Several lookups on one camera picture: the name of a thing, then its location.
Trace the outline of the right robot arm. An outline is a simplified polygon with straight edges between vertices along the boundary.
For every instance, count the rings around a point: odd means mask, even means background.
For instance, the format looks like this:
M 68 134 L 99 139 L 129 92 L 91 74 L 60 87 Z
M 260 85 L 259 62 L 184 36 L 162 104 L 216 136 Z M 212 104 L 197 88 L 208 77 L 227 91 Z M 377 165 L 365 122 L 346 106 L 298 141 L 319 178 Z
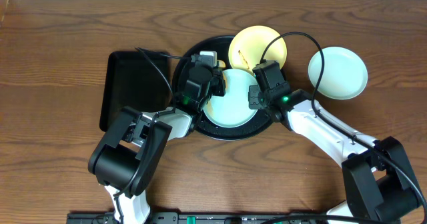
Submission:
M 257 65 L 258 84 L 250 87 L 250 108 L 304 136 L 342 169 L 346 199 L 321 218 L 329 223 L 395 223 L 426 207 L 403 145 L 378 140 L 339 120 L 304 90 L 292 91 L 275 61 Z

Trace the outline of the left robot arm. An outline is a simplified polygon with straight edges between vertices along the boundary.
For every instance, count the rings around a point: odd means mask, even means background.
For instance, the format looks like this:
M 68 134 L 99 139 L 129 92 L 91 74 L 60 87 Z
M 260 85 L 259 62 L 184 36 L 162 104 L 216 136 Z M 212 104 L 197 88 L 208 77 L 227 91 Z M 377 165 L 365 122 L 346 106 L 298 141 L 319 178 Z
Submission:
M 208 101 L 225 94 L 225 65 L 215 51 L 200 51 L 189 61 L 184 88 L 171 96 L 170 107 L 156 112 L 124 107 L 91 154 L 88 171 L 105 187 L 115 208 L 111 217 L 96 221 L 145 223 L 150 214 L 145 190 L 166 143 L 193 132 Z

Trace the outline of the green yellow sponge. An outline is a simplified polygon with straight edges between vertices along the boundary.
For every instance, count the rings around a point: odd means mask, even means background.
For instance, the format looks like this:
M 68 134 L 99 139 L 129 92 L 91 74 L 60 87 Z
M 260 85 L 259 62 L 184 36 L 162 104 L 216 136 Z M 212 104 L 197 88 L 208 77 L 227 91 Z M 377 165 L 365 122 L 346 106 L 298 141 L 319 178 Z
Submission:
M 221 80 L 222 85 L 226 86 L 226 76 L 224 74 L 224 69 L 226 68 L 226 63 L 222 60 L 217 60 L 217 68 L 216 68 L 216 75 Z

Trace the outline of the mint plate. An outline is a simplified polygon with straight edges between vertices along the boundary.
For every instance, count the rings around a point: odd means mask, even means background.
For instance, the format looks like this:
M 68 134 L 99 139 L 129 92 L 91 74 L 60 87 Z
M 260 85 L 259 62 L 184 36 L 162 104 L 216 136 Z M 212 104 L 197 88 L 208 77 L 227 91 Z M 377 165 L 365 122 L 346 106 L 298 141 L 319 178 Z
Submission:
M 322 52 L 325 66 L 318 91 L 337 100 L 361 94 L 368 83 L 368 70 L 363 60 L 343 47 L 327 47 Z
M 249 108 L 248 93 L 256 78 L 240 69 L 223 72 L 226 83 L 223 97 L 212 96 L 203 108 L 206 117 L 215 125 L 225 128 L 239 127 L 247 123 L 257 112 Z

